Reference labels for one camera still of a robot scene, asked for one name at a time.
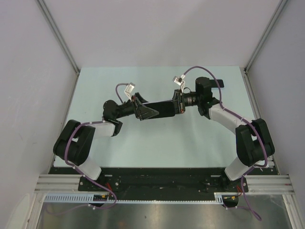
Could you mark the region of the black smartphone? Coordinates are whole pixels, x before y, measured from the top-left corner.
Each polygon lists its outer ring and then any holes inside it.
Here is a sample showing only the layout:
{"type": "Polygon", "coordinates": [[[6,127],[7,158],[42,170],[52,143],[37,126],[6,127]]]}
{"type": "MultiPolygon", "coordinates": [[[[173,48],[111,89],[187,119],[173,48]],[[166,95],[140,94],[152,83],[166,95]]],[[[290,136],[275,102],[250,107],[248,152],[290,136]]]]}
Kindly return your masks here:
{"type": "Polygon", "coordinates": [[[175,106],[172,100],[144,103],[144,105],[159,112],[158,115],[154,115],[148,119],[166,118],[176,115],[175,106]]]}

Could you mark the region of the lilac phone case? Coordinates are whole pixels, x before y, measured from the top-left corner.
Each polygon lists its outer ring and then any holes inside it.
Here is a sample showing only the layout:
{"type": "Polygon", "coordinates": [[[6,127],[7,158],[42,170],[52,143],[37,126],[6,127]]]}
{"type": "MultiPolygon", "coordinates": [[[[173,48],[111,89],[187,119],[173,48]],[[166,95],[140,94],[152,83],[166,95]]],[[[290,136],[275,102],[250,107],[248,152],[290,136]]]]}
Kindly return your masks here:
{"type": "Polygon", "coordinates": [[[161,101],[155,101],[155,102],[152,102],[152,103],[172,103],[172,99],[169,99],[169,100],[161,100],[161,101]]]}

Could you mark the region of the black phone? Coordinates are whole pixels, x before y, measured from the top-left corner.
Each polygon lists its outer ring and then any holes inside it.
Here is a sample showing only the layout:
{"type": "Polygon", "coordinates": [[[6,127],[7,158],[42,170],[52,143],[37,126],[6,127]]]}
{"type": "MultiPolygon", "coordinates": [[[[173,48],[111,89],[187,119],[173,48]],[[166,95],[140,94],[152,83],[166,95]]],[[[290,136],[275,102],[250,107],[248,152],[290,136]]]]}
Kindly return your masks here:
{"type": "Polygon", "coordinates": [[[212,88],[224,88],[224,82],[223,80],[217,80],[217,82],[215,80],[210,80],[210,84],[212,88]]]}

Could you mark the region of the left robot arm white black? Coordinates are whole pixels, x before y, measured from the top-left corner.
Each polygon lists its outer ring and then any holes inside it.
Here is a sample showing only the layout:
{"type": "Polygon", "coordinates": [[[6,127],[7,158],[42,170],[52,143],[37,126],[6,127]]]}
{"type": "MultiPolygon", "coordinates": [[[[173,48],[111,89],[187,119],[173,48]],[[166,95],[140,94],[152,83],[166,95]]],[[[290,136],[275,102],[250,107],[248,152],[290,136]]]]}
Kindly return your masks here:
{"type": "Polygon", "coordinates": [[[121,117],[135,115],[140,120],[158,115],[156,109],[145,105],[141,99],[132,96],[131,100],[119,105],[108,100],[103,105],[103,117],[100,121],[80,123],[69,120],[53,147],[54,155],[73,167],[89,179],[89,186],[99,191],[105,186],[102,169],[90,157],[92,142],[101,137],[116,136],[121,130],[121,117]]]}

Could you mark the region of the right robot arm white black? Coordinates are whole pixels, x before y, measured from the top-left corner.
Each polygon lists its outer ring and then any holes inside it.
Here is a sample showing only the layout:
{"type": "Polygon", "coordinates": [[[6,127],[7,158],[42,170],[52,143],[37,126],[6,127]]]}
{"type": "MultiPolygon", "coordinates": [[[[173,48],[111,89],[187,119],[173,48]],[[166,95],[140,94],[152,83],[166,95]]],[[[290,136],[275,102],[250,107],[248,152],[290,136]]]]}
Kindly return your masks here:
{"type": "Polygon", "coordinates": [[[197,106],[201,116],[218,122],[233,134],[236,140],[237,157],[225,168],[226,176],[220,179],[224,191],[232,191],[237,186],[237,179],[245,175],[252,167],[259,167],[258,162],[267,165],[268,157],[275,153],[275,147],[265,120],[250,120],[225,108],[220,100],[213,97],[212,84],[207,77],[195,80],[195,91],[184,93],[184,75],[174,77],[173,82],[180,86],[175,91],[178,96],[178,111],[182,114],[187,106],[197,106]]]}

